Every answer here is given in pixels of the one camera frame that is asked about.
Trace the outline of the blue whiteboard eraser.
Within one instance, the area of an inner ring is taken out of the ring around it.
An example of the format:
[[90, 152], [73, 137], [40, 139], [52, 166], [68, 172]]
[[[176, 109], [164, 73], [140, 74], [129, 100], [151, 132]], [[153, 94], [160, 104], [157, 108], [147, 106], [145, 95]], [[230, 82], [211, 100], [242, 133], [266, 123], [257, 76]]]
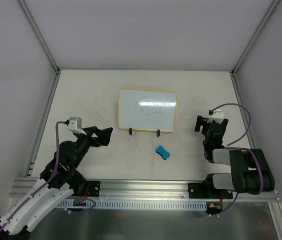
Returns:
[[170, 153], [166, 151], [161, 145], [156, 148], [156, 153], [159, 154], [162, 159], [167, 160], [170, 157]]

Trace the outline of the yellow framed whiteboard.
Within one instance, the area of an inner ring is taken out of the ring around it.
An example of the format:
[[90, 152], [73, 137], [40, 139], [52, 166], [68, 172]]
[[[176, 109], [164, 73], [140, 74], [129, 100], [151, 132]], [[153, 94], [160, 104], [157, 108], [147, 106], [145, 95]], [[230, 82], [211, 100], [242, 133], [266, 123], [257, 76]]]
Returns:
[[122, 88], [118, 128], [171, 133], [175, 129], [178, 95], [174, 91]]

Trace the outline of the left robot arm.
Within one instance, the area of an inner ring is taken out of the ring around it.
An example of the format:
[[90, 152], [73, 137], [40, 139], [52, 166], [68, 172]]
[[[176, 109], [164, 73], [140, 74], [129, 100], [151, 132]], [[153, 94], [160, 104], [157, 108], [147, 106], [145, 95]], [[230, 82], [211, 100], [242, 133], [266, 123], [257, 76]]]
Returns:
[[56, 143], [53, 159], [23, 199], [0, 217], [0, 240], [26, 240], [40, 221], [60, 202], [86, 190], [86, 178], [78, 166], [90, 148], [107, 146], [113, 128], [83, 128], [76, 141]]

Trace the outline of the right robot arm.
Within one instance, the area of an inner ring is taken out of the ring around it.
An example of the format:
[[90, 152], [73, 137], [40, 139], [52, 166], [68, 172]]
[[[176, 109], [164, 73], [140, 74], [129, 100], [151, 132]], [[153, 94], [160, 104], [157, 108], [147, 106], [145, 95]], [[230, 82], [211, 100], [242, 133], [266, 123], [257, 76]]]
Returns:
[[227, 165], [229, 173], [210, 173], [201, 183], [189, 183], [191, 199], [232, 199], [232, 192], [260, 194], [275, 188], [275, 179], [260, 148], [225, 148], [228, 119], [197, 116], [195, 131], [204, 136], [204, 157], [211, 164]]

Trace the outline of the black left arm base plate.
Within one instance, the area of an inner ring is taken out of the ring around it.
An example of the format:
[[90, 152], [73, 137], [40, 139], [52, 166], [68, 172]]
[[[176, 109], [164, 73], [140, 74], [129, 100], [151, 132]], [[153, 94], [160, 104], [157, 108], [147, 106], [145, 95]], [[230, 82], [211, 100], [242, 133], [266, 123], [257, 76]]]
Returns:
[[84, 198], [86, 197], [99, 197], [100, 195], [100, 181], [95, 180], [86, 180], [84, 187], [83, 187], [83, 194]]

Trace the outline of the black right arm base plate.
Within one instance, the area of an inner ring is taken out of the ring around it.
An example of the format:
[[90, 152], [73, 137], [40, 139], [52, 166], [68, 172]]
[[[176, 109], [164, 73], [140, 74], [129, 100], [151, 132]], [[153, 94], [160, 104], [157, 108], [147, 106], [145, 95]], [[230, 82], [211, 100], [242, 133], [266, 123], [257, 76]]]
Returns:
[[229, 193], [225, 189], [217, 189], [212, 184], [201, 183], [189, 183], [188, 193], [190, 199], [226, 199], [231, 200], [233, 194]]

